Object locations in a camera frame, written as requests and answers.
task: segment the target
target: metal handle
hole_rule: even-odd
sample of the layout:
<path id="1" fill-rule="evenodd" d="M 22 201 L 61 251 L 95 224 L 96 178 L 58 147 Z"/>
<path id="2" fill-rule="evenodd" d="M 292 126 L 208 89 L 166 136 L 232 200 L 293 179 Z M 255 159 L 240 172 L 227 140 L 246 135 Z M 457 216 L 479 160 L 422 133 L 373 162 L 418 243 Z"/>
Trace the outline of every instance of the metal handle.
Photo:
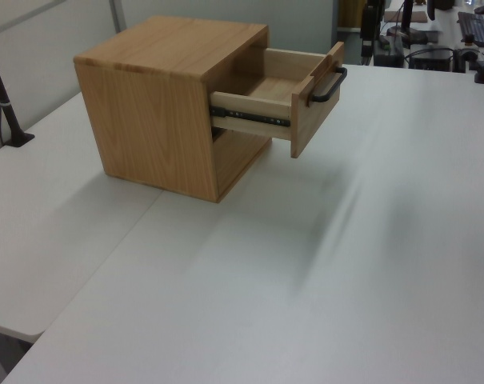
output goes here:
<path id="1" fill-rule="evenodd" d="M 316 95 L 313 94 L 311 96 L 312 102 L 328 102 L 330 100 L 330 98 L 332 98 L 334 96 L 336 91 L 341 86 L 341 83 L 343 82 L 343 80 L 346 79 L 346 75 L 348 74 L 348 70 L 346 68 L 340 66 L 340 67 L 336 68 L 336 73 L 341 74 L 341 76 L 339 77 L 338 80 L 336 80 L 336 82 L 334 83 L 332 88 L 330 88 L 329 92 L 327 92 L 326 94 L 324 94 L 322 96 L 316 96 Z"/>

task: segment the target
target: gray wall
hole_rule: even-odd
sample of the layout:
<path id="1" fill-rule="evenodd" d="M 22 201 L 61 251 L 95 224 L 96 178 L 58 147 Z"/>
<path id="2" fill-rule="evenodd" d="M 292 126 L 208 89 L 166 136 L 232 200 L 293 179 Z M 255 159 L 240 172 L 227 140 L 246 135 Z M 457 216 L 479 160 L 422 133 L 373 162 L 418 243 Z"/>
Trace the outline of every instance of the gray wall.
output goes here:
<path id="1" fill-rule="evenodd" d="M 67 0 L 0 33 L 0 74 L 23 129 L 79 92 L 73 56 L 114 33 L 108 0 Z"/>
<path id="2" fill-rule="evenodd" d="M 270 45 L 325 54 L 333 45 L 338 0 L 118 0 L 127 26 L 154 14 L 254 22 L 270 27 Z"/>

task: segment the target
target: open drawer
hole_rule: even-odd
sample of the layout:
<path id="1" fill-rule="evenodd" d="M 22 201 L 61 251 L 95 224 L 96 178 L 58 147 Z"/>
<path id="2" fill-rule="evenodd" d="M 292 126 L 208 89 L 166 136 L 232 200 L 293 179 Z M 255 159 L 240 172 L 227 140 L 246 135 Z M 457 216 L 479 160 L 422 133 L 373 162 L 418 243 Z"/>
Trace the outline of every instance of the open drawer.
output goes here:
<path id="1" fill-rule="evenodd" d="M 210 93 L 211 125 L 291 141 L 297 158 L 339 100 L 343 43 L 327 55 L 252 46 L 236 57 L 222 92 Z"/>

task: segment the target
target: wooden cabinet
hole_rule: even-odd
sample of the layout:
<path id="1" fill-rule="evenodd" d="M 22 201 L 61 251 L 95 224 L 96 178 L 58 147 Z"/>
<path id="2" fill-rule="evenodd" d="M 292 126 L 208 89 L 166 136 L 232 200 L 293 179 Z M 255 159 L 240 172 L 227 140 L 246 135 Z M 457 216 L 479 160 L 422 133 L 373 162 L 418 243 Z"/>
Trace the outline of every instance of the wooden cabinet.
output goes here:
<path id="1" fill-rule="evenodd" d="M 338 26 L 341 28 L 361 28 L 362 10 L 366 0 L 340 0 Z"/>
<path id="2" fill-rule="evenodd" d="M 157 16 L 76 56 L 105 172 L 218 202 L 272 137 L 299 156 L 339 99 L 311 95 L 342 80 L 342 44 L 272 50 L 268 33 Z"/>

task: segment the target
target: cabinet top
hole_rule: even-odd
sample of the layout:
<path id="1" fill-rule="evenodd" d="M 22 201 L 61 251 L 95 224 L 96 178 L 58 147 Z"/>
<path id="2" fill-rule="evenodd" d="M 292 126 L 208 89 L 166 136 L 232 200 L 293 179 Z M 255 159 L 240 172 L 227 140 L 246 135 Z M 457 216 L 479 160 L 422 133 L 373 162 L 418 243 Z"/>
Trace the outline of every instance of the cabinet top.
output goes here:
<path id="1" fill-rule="evenodd" d="M 240 50 L 267 44 L 268 27 L 262 24 L 154 16 L 76 56 L 74 62 L 204 79 Z"/>

